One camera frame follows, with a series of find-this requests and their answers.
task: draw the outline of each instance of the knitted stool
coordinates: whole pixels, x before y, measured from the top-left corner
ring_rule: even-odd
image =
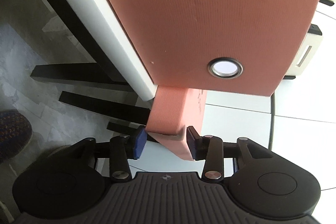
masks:
[[[0,163],[17,155],[32,136],[32,126],[16,110],[0,111]]]

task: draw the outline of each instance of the floor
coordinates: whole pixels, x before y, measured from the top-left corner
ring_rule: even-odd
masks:
[[[322,195],[314,216],[332,223],[331,204],[336,204],[336,133],[334,90],[336,52],[336,8],[318,6],[313,23],[323,32],[320,49],[302,76],[284,80],[276,90],[276,117],[273,151],[310,171],[320,182]],[[43,151],[72,144],[87,136],[107,141],[109,117],[58,102],[62,90],[105,100],[135,104],[132,93],[94,88],[40,83],[29,75],[35,65],[92,62],[92,58],[62,23],[45,0],[0,0],[0,111],[17,109],[33,126],[33,138],[19,155],[0,165],[0,200],[14,217],[19,211],[11,196],[16,176]],[[202,135],[215,135],[226,142],[248,137],[267,147],[270,133],[270,98],[222,92],[209,92]],[[182,161],[163,146],[147,142],[142,157],[129,160],[137,171],[179,172],[203,169],[203,162]],[[225,175],[232,174],[230,159]],[[101,165],[108,174],[108,165]]]
[[[60,18],[42,0],[0,0],[0,111],[17,109],[31,123],[33,136],[16,157],[0,164],[0,200],[14,217],[11,195],[17,177],[43,152],[92,136],[108,141],[109,117],[58,102],[63,90],[135,105],[137,95],[30,78],[35,65],[92,62]]]

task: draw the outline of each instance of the gray tiled floor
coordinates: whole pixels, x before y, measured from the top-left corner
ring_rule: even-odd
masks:
[[[0,164],[0,200],[14,217],[19,211],[12,184],[41,153],[87,136],[112,137],[109,117],[58,102],[62,90],[133,105],[137,100],[134,93],[40,83],[29,76],[35,65],[78,62],[92,59],[42,0],[0,0],[0,111],[17,109],[33,128],[29,145]]]

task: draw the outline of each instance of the circular metal grommet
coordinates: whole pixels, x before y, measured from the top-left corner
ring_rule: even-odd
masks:
[[[112,177],[114,177],[115,179],[126,179],[128,178],[129,174],[125,171],[116,171],[113,172]]]
[[[209,62],[208,70],[215,77],[232,79],[243,73],[243,66],[233,58],[220,57]]]
[[[222,176],[218,171],[208,171],[204,175],[207,179],[220,179]]]
[[[296,189],[297,182],[290,175],[272,172],[260,176],[258,186],[271,195],[288,195]]]

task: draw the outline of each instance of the white floor tile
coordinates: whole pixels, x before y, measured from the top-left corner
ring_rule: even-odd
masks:
[[[336,20],[315,13],[323,41],[302,75],[283,80],[275,91],[276,115],[336,122]]]
[[[209,90],[206,104],[270,113],[270,97],[265,96]]]
[[[59,16],[52,17],[47,24],[42,28],[43,32],[55,32],[67,30],[68,27],[64,24]]]
[[[138,97],[137,100],[136,100],[135,106],[152,109],[152,104],[153,104],[153,100],[149,100],[147,102],[144,102],[144,101],[142,101],[142,99],[140,97]]]
[[[46,106],[44,108],[44,111],[42,113],[41,119],[45,121],[46,123],[50,124],[53,127],[56,127],[58,125],[58,121],[61,121],[63,118],[63,114],[60,112]]]
[[[316,11],[336,19],[336,5],[328,6],[323,3],[318,3]]]
[[[45,142],[47,142],[48,141],[48,136],[49,136],[49,133],[50,133],[50,130],[51,130],[51,125],[49,125],[48,123],[42,121],[41,118],[39,118],[38,116],[36,116],[32,112],[30,112],[28,109],[26,109],[21,104],[15,103],[15,104],[13,104],[13,106],[22,115],[24,115],[28,119],[28,121],[31,124],[32,130],[34,132],[40,133],[42,135],[42,137],[43,137],[43,140]]]
[[[96,171],[101,174],[106,159],[98,158],[96,162]]]
[[[129,165],[148,172],[192,172],[202,174],[204,160],[181,160],[159,143],[147,142],[140,159],[128,160]]]
[[[5,96],[12,97],[15,95],[16,89],[7,82],[3,82],[2,90]]]
[[[137,174],[137,172],[144,172],[143,170],[140,170],[140,169],[135,168],[135,167],[133,167],[133,166],[130,166],[129,168],[130,168],[130,170],[131,170],[132,178],[135,177],[135,175]]]
[[[76,46],[76,45],[79,43],[79,41],[77,40],[77,38],[76,38],[74,35],[70,35],[70,36],[68,36],[68,39],[71,41],[71,43],[72,43],[74,46]]]
[[[336,205],[336,189],[321,192],[321,197],[312,214],[322,224],[334,224]]]
[[[55,128],[52,128],[50,133],[49,133],[49,137],[48,137],[48,142],[57,142],[57,143],[61,143],[62,145],[64,143],[64,139],[62,138],[61,133],[56,130]]]
[[[275,117],[273,152],[311,172],[321,189],[336,187],[336,123]]]
[[[78,43],[76,48],[80,51],[80,53],[82,55],[85,56],[85,58],[92,63],[95,63],[95,60],[91,57],[91,55],[86,51],[86,49],[84,49],[84,47],[82,46],[82,44]]]
[[[17,95],[18,100],[16,101],[16,103],[23,105],[26,109],[34,113],[36,116],[41,117],[45,104],[43,103],[36,104],[19,91],[17,91]]]
[[[236,142],[247,137],[268,147],[271,114],[206,105],[202,136],[213,135],[223,142]]]

